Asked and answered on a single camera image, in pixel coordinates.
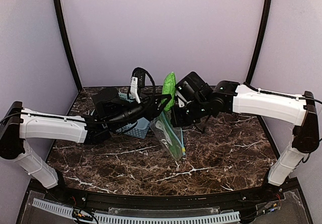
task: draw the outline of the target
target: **clear plastic bag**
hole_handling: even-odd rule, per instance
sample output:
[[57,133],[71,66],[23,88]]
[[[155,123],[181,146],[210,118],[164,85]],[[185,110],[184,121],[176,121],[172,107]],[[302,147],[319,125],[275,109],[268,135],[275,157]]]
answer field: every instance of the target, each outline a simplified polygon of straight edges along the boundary
[[167,152],[175,160],[179,160],[186,155],[182,129],[172,127],[170,119],[170,112],[163,111],[159,117],[151,122],[150,128]]

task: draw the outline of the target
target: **light blue plastic basket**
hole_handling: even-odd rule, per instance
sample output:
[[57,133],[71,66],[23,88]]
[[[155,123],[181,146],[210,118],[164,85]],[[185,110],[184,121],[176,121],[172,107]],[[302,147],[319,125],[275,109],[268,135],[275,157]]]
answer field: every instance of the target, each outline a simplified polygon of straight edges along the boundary
[[[132,100],[128,100],[127,95],[124,93],[119,93],[119,95],[120,95],[120,98],[124,100],[132,101]],[[129,128],[131,128],[134,124],[128,124],[120,129],[117,129],[116,132],[126,131]],[[149,131],[149,128],[150,128],[150,122],[146,120],[144,117],[142,117],[137,121],[137,125],[135,128],[133,128],[131,131],[128,131],[124,134],[133,136],[133,137],[145,138],[147,132]]]

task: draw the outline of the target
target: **brown marble surface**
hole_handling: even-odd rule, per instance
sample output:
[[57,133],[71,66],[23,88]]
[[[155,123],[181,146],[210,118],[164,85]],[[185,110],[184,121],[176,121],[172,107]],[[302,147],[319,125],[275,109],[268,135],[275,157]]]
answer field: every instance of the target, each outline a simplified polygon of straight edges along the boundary
[[[91,96],[101,89],[84,88],[69,114],[92,111]],[[149,131],[145,139],[113,135],[100,145],[58,140],[48,163],[69,187],[105,193],[197,195],[260,186],[276,158],[257,118],[220,114],[207,126],[205,134],[184,129],[187,155],[181,161]]]

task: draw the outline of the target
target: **vent grille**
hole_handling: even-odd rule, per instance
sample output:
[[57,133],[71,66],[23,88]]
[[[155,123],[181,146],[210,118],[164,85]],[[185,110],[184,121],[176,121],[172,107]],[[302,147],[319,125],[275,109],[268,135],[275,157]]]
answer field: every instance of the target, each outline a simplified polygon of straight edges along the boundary
[[[71,216],[72,208],[62,205],[53,204],[45,200],[40,200],[34,198],[33,204],[34,207],[47,212],[73,219]],[[207,215],[207,216],[198,216],[198,217],[184,217],[184,218],[141,218],[141,217],[127,217],[127,216],[115,216],[107,215],[101,213],[94,213],[94,216],[97,218],[100,224],[222,224],[222,223],[232,223],[240,221],[239,211],[225,213],[225,214],[216,214],[216,215]],[[87,223],[96,223],[95,221],[89,222],[82,220]]]

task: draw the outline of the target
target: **white wall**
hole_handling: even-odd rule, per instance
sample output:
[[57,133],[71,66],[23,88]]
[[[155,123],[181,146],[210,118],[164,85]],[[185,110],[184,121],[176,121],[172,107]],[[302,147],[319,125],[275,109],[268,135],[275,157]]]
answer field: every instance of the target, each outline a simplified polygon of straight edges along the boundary
[[[53,0],[0,0],[0,118],[13,101],[42,112],[65,114],[76,96]],[[31,146],[46,157],[52,141]],[[29,183],[14,163],[0,160],[1,224],[16,223]]]
[[[307,90],[322,99],[322,0],[272,0],[252,85],[285,93]],[[292,126],[265,120],[282,151],[290,141]],[[321,154],[322,147],[293,174],[299,178],[314,223],[322,223]]]
[[192,70],[244,81],[264,0],[62,0],[84,86],[128,85],[141,66],[162,85]]

